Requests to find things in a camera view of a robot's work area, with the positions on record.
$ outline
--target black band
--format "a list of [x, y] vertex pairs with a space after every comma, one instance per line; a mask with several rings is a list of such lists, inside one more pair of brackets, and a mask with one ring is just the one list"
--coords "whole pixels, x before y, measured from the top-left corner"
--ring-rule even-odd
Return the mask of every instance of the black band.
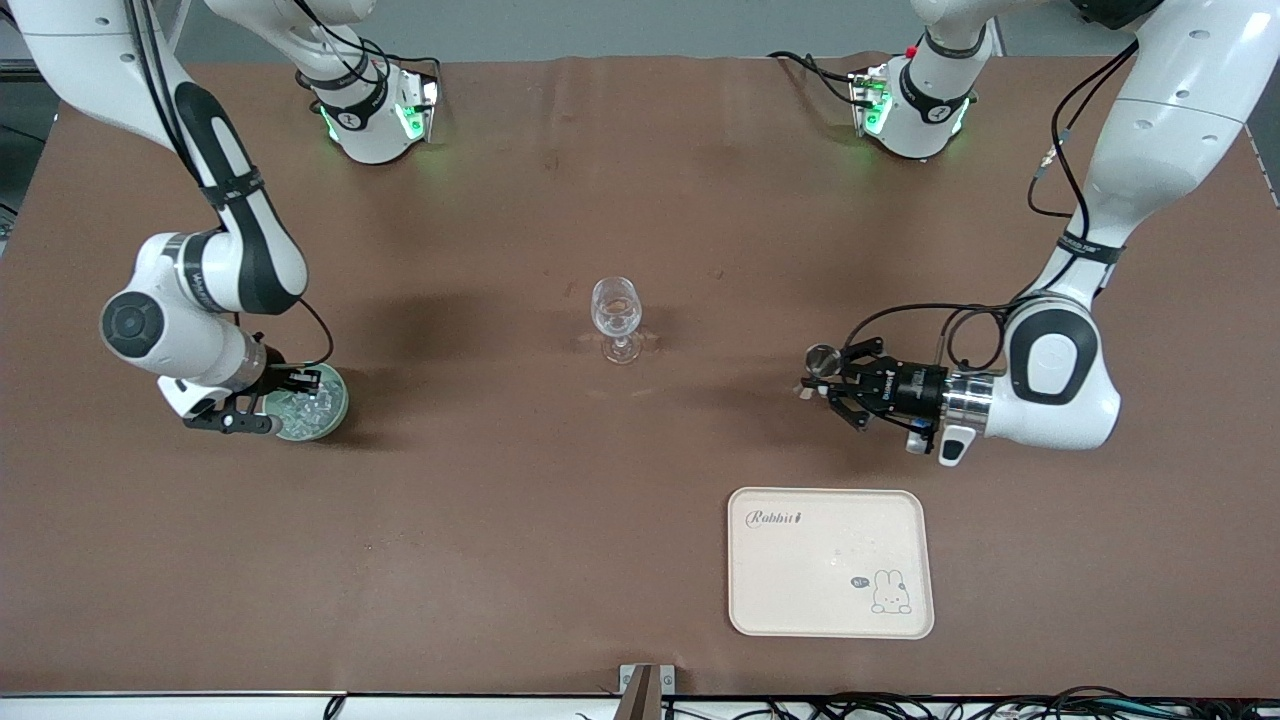
[[228, 202], [248, 197], [259, 190], [262, 190], [262, 173], [260, 173], [256, 167], [251, 165], [248, 172], [243, 176], [236, 176], [215, 186], [201, 186], [200, 192], [205, 193], [205, 200], [207, 200], [210, 205], [221, 210]]
[[342, 90], [344, 87], [351, 87], [361, 79], [364, 79], [365, 70], [369, 69], [369, 53], [361, 53], [360, 61], [356, 63], [356, 72], [347, 73], [340, 78], [334, 79], [315, 79], [307, 77], [298, 72], [298, 76], [307, 81], [307, 87], [311, 90]]
[[978, 31], [978, 42], [974, 44], [974, 46], [969, 47], [968, 50], [952, 50], [950, 47], [943, 47], [938, 45], [936, 40], [933, 40], [933, 36], [929, 35], [929, 31], [924, 31], [924, 44], [929, 46], [929, 50], [933, 50], [936, 54], [943, 58], [948, 58], [951, 60], [968, 60], [969, 58], [973, 58], [974, 55], [978, 54], [978, 50], [982, 50], [982, 44], [986, 41], [987, 41], [987, 26], [982, 26], [982, 29]]
[[209, 295], [209, 283], [205, 282], [205, 245], [218, 231], [198, 232], [187, 238], [182, 247], [182, 277], [187, 281], [187, 290], [196, 297], [196, 302], [210, 313], [225, 313], [227, 309]]
[[1120, 29], [1155, 10], [1165, 0], [1071, 0], [1080, 17], [1111, 29]]
[[320, 106], [324, 108], [329, 119], [343, 129], [362, 131], [369, 127], [369, 118], [381, 110], [383, 102], [387, 101], [387, 85], [385, 78], [380, 79], [367, 97], [349, 108], [339, 108], [325, 101], [320, 101]]
[[1062, 237], [1057, 238], [1057, 246], [1082, 260], [1093, 260], [1103, 265], [1115, 265], [1124, 252], [1124, 246], [1097, 245], [1069, 231], [1062, 231]]
[[911, 63], [902, 65], [902, 73], [899, 76], [899, 86], [902, 88], [902, 100], [906, 100], [908, 105], [915, 108], [920, 113], [920, 119], [931, 126], [938, 126], [950, 120], [956, 114], [956, 110], [963, 108], [965, 101], [969, 100], [969, 92], [973, 91], [973, 88], [969, 88], [969, 92], [951, 100], [938, 100], [932, 95], [927, 95], [911, 81]]
[[[234, 178], [238, 170], [233, 169], [232, 158], [248, 159], [248, 152], [218, 99], [192, 82], [179, 83], [173, 91], [173, 97], [178, 106], [178, 117], [191, 136], [193, 154], [204, 159], [212, 182], [221, 184], [225, 179]], [[250, 204], [247, 197], [241, 197], [230, 200], [227, 208], [220, 210], [230, 215], [237, 232], [234, 240], [241, 246], [239, 264], [228, 268], [228, 272], [237, 275], [236, 299], [241, 311], [279, 315], [298, 301], [298, 295], [305, 287], [293, 293], [280, 283], [271, 247], [266, 240], [269, 231], [264, 229], [266, 224], [271, 228], [270, 232], [279, 237], [279, 219], [266, 187], [261, 187], [253, 196], [257, 200], [253, 204]], [[280, 240], [288, 241], [288, 234]]]

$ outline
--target metal bracket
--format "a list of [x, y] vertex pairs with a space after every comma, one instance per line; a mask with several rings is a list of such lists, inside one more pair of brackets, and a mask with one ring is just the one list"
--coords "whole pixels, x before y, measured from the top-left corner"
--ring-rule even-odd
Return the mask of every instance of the metal bracket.
[[622, 701], [613, 720], [658, 720], [662, 697], [676, 692], [675, 665], [622, 665], [618, 667]]
[[868, 132], [879, 133], [881, 118], [887, 111], [884, 105], [891, 102], [890, 92], [886, 90], [888, 81], [888, 64], [867, 68], [863, 72], [849, 73], [849, 99], [858, 102], [869, 102], [873, 108], [854, 105], [854, 131], [858, 137], [865, 137]]
[[[631, 682], [631, 675], [635, 674], [636, 667], [640, 665], [618, 665], [618, 692], [627, 692], [627, 683]], [[658, 679], [662, 680], [662, 694], [676, 694], [676, 666], [675, 665], [654, 665], [658, 669]]]
[[411, 140], [431, 142], [431, 128], [435, 124], [435, 108], [440, 104], [440, 69], [435, 76], [426, 76], [401, 68], [399, 97], [396, 102], [404, 133]]

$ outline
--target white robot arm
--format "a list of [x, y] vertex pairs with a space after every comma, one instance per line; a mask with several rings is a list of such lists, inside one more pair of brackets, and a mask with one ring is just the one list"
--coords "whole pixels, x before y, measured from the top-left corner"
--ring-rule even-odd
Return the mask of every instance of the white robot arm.
[[[916, 0], [915, 5], [952, 13], [925, 15], [934, 19], [928, 36], [936, 44], [972, 49], [982, 45], [978, 28], [989, 13], [1018, 3]], [[1135, 28], [1138, 60], [1094, 149], [1083, 202], [1039, 277], [1007, 306], [1006, 369], [900, 363], [883, 355], [879, 338], [842, 350], [815, 346], [806, 359], [810, 378], [804, 384], [827, 397], [846, 420], [855, 427], [872, 416], [897, 421], [911, 430], [910, 451], [931, 452], [941, 443], [943, 465], [956, 465], [979, 434], [1057, 450], [1092, 450], [1106, 442], [1119, 418], [1120, 395], [1107, 375], [1091, 315], [1093, 299], [1130, 233], [1198, 187], [1219, 164], [1280, 56], [1280, 0], [1089, 5]], [[897, 67], [886, 73], [892, 111], [877, 119], [879, 135], [872, 133], [908, 156], [941, 150], [951, 127], [925, 122], [928, 111], [902, 99], [910, 92], [904, 92], [901, 78], [934, 88], [942, 86], [940, 78], [961, 78], [938, 99], [961, 97], [973, 81], [975, 58], [983, 56], [979, 51], [952, 58], [960, 68], [952, 70], [936, 56], [933, 44], [925, 45], [914, 60], [896, 59]], [[913, 72], [924, 58], [928, 64]], [[836, 375], [838, 382], [829, 379]], [[844, 405], [846, 400], [859, 409]]]
[[[351, 24], [376, 0], [205, 0], [293, 61], [316, 94], [329, 136], [358, 163], [381, 164], [429, 142], [439, 77], [387, 61]], [[439, 65], [436, 63], [436, 76]]]
[[108, 347], [161, 375], [165, 400], [188, 427], [278, 430], [252, 407], [238, 411], [234, 396], [315, 389], [317, 373], [294, 372], [223, 315], [284, 313], [306, 290], [307, 268], [230, 119], [174, 59], [147, 3], [13, 0], [12, 10], [54, 91], [173, 150], [220, 219], [207, 232], [143, 243], [128, 287], [102, 310]]

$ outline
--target brown tablecloth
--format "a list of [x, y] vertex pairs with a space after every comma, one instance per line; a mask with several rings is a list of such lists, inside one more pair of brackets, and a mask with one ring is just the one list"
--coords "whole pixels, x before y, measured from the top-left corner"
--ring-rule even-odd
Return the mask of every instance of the brown tablecloth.
[[[197, 67], [338, 337], [352, 415], [301, 446], [186, 430], [104, 348], [140, 243], [212, 218], [168, 152], [64, 111], [0, 263], [0, 688], [594, 692], [662, 661], [699, 693], [1280, 694], [1280, 218], [1247, 140], [1098, 302], [1125, 402], [1102, 450], [986, 441], [943, 470], [791, 393], [805, 347], [873, 310], [1030, 279], [1060, 223], [1025, 183], [1097, 64], [992, 61], [927, 164], [774, 61], [447, 67], [440, 145], [374, 168], [292, 68]], [[627, 368], [594, 345], [608, 274], [645, 304]], [[301, 310], [247, 320], [323, 348]], [[925, 360], [940, 322], [879, 329]], [[933, 633], [733, 632], [742, 486], [919, 496]]]

